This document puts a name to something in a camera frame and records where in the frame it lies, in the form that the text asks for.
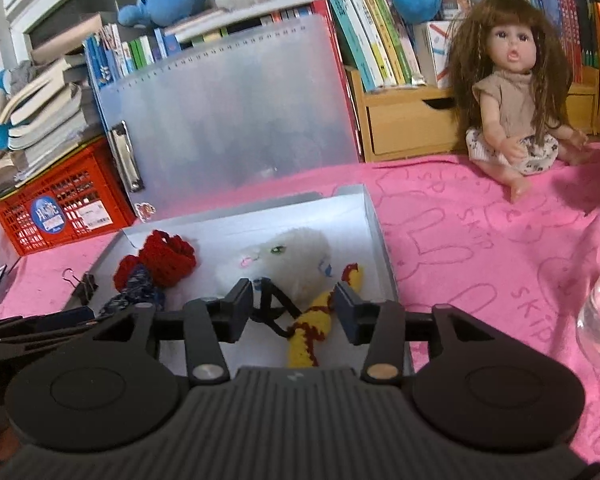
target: orange crate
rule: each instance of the orange crate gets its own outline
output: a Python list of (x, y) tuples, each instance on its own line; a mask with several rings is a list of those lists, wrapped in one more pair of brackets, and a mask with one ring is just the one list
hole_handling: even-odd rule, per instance
[(0, 224), (20, 256), (118, 231), (135, 219), (104, 137), (0, 201)]

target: doll's face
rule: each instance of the doll's face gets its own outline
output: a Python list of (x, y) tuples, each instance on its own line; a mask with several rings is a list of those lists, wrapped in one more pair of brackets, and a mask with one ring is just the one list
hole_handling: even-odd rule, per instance
[(487, 38), (487, 53), (495, 66), (509, 72), (526, 73), (536, 64), (536, 43), (525, 25), (493, 27)]

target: yellow and red crochet toy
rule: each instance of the yellow and red crochet toy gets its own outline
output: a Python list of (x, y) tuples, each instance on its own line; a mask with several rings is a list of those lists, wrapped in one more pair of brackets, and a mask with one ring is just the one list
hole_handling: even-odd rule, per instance
[[(363, 278), (363, 269), (358, 264), (349, 264), (342, 271), (342, 281), (347, 282), (356, 293), (362, 289)], [(291, 326), (294, 334), (289, 338), (287, 359), (290, 368), (318, 366), (314, 343), (324, 341), (331, 331), (332, 295), (333, 290), (323, 292)]]

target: doll's hair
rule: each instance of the doll's hair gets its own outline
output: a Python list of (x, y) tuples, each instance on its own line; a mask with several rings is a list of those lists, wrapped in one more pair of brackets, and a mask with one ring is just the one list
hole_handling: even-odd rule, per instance
[(458, 127), (464, 135), (468, 128), (482, 126), (480, 103), (474, 98), (472, 87), (493, 71), (486, 45), (491, 29), (499, 25), (526, 25), (533, 34), (536, 64), (531, 69), (531, 91), (536, 111), (532, 126), (536, 142), (542, 145), (548, 123), (552, 128), (569, 124), (566, 99), (571, 67), (554, 26), (541, 10), (525, 0), (481, 0), (453, 32), (448, 66), (458, 106)]

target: pink blanket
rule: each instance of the pink blanket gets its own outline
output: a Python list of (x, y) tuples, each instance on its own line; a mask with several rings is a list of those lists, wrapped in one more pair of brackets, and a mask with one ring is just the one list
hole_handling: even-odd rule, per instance
[[(600, 272), (600, 162), (556, 164), (532, 179), (533, 193), (512, 206), (464, 158), (437, 156), (312, 171), (205, 207), (308, 190), (330, 196), (343, 184), (366, 184), (405, 306), (451, 303), (574, 370), (586, 386), (587, 406), (573, 449), (592, 462), (600, 460), (600, 372), (580, 353), (574, 317)], [(108, 239), (26, 259), (0, 316), (61, 308), (70, 291), (62, 269), (79, 275)], [(413, 351), (419, 368), (426, 348), (416, 344)]]

